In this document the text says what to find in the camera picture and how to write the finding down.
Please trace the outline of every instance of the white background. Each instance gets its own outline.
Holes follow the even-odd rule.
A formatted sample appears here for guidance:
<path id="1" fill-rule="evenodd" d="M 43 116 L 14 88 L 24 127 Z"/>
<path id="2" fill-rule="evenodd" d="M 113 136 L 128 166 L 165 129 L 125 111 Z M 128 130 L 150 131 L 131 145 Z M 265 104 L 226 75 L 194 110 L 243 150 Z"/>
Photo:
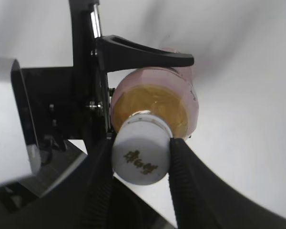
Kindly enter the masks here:
<path id="1" fill-rule="evenodd" d="M 286 217 L 286 0 L 103 0 L 100 10 L 104 35 L 194 55 L 200 114 L 188 144 Z M 0 0 L 0 56 L 68 66 L 71 52 L 67 0 Z M 175 225 L 167 180 L 131 188 Z"/>

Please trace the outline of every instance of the pink bottle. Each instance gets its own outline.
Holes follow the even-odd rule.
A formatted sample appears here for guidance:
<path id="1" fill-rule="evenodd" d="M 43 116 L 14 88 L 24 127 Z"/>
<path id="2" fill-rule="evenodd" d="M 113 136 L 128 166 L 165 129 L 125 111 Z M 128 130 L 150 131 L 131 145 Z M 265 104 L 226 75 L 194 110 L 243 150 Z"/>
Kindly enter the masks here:
<path id="1" fill-rule="evenodd" d="M 126 76 L 112 97 L 112 124 L 118 133 L 112 165 L 124 180 L 148 185 L 170 165 L 171 137 L 195 130 L 198 101 L 191 67 L 138 69 Z"/>

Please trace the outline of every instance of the chinese characters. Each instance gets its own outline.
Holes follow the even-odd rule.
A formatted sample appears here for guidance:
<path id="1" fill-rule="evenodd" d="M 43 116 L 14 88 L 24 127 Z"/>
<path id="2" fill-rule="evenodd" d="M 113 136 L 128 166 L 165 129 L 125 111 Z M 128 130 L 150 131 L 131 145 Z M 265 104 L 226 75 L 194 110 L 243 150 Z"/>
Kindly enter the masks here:
<path id="1" fill-rule="evenodd" d="M 158 166 L 154 166 L 151 163 L 145 164 L 144 162 L 142 162 L 142 159 L 139 158 L 139 154 L 140 152 L 138 150 L 134 152 L 129 151 L 127 154 L 124 155 L 124 157 L 126 158 L 127 163 L 131 162 L 137 168 L 142 168 L 141 173 L 143 173 L 144 175 L 152 173 L 155 169 L 158 168 Z"/>

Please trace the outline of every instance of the yellow liquid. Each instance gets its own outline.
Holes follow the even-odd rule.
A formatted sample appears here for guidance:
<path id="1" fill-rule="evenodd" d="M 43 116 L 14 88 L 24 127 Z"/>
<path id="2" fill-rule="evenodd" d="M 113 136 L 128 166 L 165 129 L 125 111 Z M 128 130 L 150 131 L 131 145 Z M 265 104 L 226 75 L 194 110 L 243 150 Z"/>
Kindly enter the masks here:
<path id="1" fill-rule="evenodd" d="M 130 116 L 142 111 L 162 118 L 174 137 L 186 137 L 188 116 L 181 98 L 165 87 L 152 84 L 143 84 L 122 94 L 113 110 L 114 129 L 118 132 Z"/>

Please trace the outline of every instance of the white bottle cap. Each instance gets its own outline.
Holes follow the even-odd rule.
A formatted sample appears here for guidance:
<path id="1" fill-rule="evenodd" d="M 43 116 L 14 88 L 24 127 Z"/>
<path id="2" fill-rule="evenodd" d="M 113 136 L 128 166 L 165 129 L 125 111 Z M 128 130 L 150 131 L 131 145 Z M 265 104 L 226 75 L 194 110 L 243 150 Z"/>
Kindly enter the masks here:
<path id="1" fill-rule="evenodd" d="M 112 166 L 125 181 L 150 185 L 161 180 L 170 166 L 169 126 L 151 114 L 137 114 L 122 125 L 112 148 Z"/>

